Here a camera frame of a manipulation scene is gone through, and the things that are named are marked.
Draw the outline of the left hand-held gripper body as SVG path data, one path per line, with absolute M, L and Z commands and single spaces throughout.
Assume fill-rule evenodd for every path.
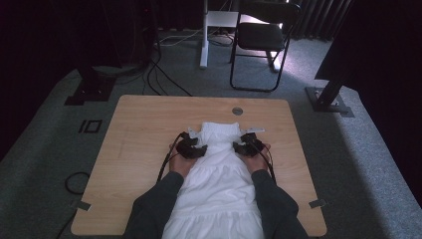
M 201 150 L 196 147 L 198 138 L 191 137 L 186 131 L 183 131 L 180 136 L 181 140 L 176 145 L 177 152 L 187 159 L 199 158 Z

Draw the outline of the white tiered skirt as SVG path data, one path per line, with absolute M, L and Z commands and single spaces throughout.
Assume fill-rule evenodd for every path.
M 185 178 L 162 239 L 264 239 L 251 174 L 232 146 L 241 135 L 236 122 L 202 125 L 205 155 Z

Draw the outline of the person's right hand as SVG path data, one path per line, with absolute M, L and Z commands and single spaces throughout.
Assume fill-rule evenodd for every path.
M 258 170 L 267 170 L 269 162 L 269 149 L 271 146 L 267 143 L 264 144 L 263 150 L 255 156 L 241 155 L 241 160 L 246 164 L 247 169 L 250 173 L 254 173 Z

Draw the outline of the black drape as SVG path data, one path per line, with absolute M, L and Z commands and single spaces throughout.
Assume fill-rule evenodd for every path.
M 49 0 L 0 0 L 0 160 L 73 69 Z
M 422 0 L 353 0 L 316 78 L 358 92 L 422 206 Z

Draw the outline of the black slanted stand with base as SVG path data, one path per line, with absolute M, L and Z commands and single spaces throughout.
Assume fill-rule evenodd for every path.
M 324 88 L 306 87 L 306 93 L 315 112 L 339 113 L 343 118 L 353 118 L 354 113 L 348 107 L 339 91 L 344 80 L 331 80 Z

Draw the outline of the black stand with flat base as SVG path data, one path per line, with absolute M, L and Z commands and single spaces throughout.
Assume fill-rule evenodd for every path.
M 81 81 L 72 96 L 67 97 L 66 106 L 82 106 L 85 102 L 107 102 L 115 77 L 102 76 L 92 67 L 78 68 Z

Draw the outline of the dark equipment tower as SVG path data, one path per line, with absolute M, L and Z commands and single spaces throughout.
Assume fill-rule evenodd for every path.
M 115 0 L 114 42 L 122 65 L 146 65 L 157 35 L 154 0 Z

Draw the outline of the black folding chair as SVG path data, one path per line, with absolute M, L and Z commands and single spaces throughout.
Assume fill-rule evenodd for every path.
M 270 93 L 278 88 L 290 46 L 292 33 L 302 14 L 299 4 L 285 0 L 245 0 L 240 4 L 235 26 L 234 42 L 230 57 L 230 86 L 238 91 Z M 269 89 L 240 87 L 235 85 L 234 73 L 237 49 L 265 52 L 271 67 L 283 54 L 275 85 Z

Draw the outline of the dark pleated curtain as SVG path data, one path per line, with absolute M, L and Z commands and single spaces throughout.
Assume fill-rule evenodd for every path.
M 295 39 L 331 41 L 345 18 L 353 0 L 289 0 L 301 7 L 295 27 Z

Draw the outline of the white desk frame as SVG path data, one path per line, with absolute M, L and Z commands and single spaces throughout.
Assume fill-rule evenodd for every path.
M 208 67 L 208 28 L 235 28 L 238 12 L 237 11 L 223 11 L 223 10 L 209 10 L 208 1 L 203 0 L 203 26 L 202 26 L 202 47 L 200 54 L 199 68 L 204 70 Z

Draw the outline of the person's left hand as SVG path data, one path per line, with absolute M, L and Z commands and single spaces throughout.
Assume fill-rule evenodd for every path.
M 186 177 L 196 161 L 196 158 L 187 159 L 183 157 L 175 148 L 173 148 L 170 153 L 169 170 Z

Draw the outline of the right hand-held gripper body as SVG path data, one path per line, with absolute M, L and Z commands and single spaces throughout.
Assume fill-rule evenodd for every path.
M 241 136 L 243 149 L 241 154 L 245 156 L 255 156 L 264 149 L 264 144 L 257 138 L 254 132 L 247 132 Z

